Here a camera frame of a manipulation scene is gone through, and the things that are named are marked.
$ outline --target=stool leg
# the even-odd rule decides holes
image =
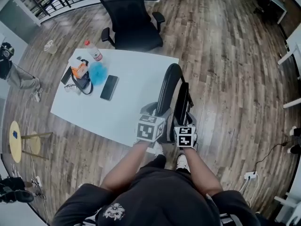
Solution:
[[[39,156],[39,155],[35,155],[35,154],[32,154],[32,153],[28,153],[28,152],[26,152],[26,151],[24,151],[24,150],[22,150],[22,152],[23,152],[24,154],[27,154],[27,155],[30,155],[30,156],[36,156],[36,157],[40,157],[40,158],[42,158],[42,159],[48,160],[48,158],[46,158],[46,157],[42,157],[42,156]]]
[[[50,135],[52,132],[45,132],[45,133],[38,133],[38,134],[32,134],[32,135],[26,135],[26,136],[21,136],[21,139],[29,139],[32,137],[42,137],[46,135]]]

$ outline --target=power strip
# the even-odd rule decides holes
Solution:
[[[246,172],[244,178],[245,179],[253,179],[253,178],[256,178],[256,175],[257,175],[257,171],[250,171],[250,172]]]

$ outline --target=chair armrest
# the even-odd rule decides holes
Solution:
[[[115,43],[114,41],[112,40],[112,38],[110,37],[110,28],[105,28],[103,31],[102,31],[102,42],[105,42],[105,41],[109,41],[111,43],[112,46],[115,46]]]
[[[155,20],[157,21],[157,30],[158,30],[158,32],[160,32],[161,31],[161,23],[165,22],[165,18],[160,12],[153,12],[152,15],[154,16]]]

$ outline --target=black bag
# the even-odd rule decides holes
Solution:
[[[84,89],[89,85],[91,82],[89,78],[89,72],[85,73],[81,79],[79,78],[74,78],[73,73],[71,73],[72,80],[74,84],[76,85],[77,88],[80,89],[81,92],[83,92],[85,95],[90,95],[93,91],[93,84],[91,83],[91,89],[89,93],[84,92]]]

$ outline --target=blue sponge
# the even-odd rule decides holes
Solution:
[[[107,78],[108,70],[101,62],[93,62],[89,67],[89,76],[93,85],[102,84]]]

